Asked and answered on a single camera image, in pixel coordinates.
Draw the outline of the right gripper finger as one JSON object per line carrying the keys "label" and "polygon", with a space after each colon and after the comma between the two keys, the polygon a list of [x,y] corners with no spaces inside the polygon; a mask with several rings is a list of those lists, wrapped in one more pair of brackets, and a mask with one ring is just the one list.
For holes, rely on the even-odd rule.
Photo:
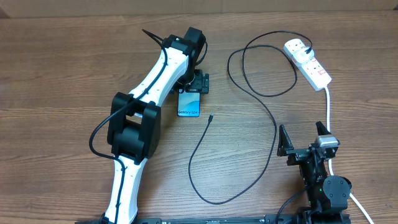
{"label": "right gripper finger", "polygon": [[279,157],[287,156],[294,150],[292,141],[287,134],[287,131],[283,124],[279,126],[279,143],[277,148],[277,155]]}
{"label": "right gripper finger", "polygon": [[317,127],[317,133],[319,136],[330,135],[331,132],[324,126],[321,121],[315,123]]}

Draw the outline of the Samsung Galaxy smartphone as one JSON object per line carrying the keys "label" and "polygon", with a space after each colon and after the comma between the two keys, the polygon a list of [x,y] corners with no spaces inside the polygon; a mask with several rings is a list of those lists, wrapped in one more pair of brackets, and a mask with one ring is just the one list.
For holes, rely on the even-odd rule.
{"label": "Samsung Galaxy smartphone", "polygon": [[200,94],[188,92],[179,93],[177,115],[179,117],[199,117]]}

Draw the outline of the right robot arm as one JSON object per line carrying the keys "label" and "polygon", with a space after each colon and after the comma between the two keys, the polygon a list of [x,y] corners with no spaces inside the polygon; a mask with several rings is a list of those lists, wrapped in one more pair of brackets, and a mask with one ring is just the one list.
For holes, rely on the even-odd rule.
{"label": "right robot arm", "polygon": [[283,209],[298,196],[307,194],[308,207],[301,207],[285,223],[350,223],[348,208],[352,183],[345,177],[327,174],[325,161],[336,156],[339,140],[322,122],[316,122],[318,136],[306,149],[294,148],[284,125],[279,126],[277,155],[287,157],[288,166],[299,166],[304,189],[291,196],[279,209],[275,222],[280,222]]}

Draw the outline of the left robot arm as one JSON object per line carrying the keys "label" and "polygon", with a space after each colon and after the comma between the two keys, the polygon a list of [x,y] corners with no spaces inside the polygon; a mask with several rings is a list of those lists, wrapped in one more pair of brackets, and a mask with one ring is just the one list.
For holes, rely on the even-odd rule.
{"label": "left robot arm", "polygon": [[149,33],[161,48],[158,61],[145,79],[128,94],[117,93],[106,118],[107,142],[114,161],[109,206],[99,223],[133,223],[142,173],[160,139],[161,107],[174,91],[199,97],[210,89],[209,75],[197,69],[206,54],[206,37],[189,28],[183,37],[164,39]]}

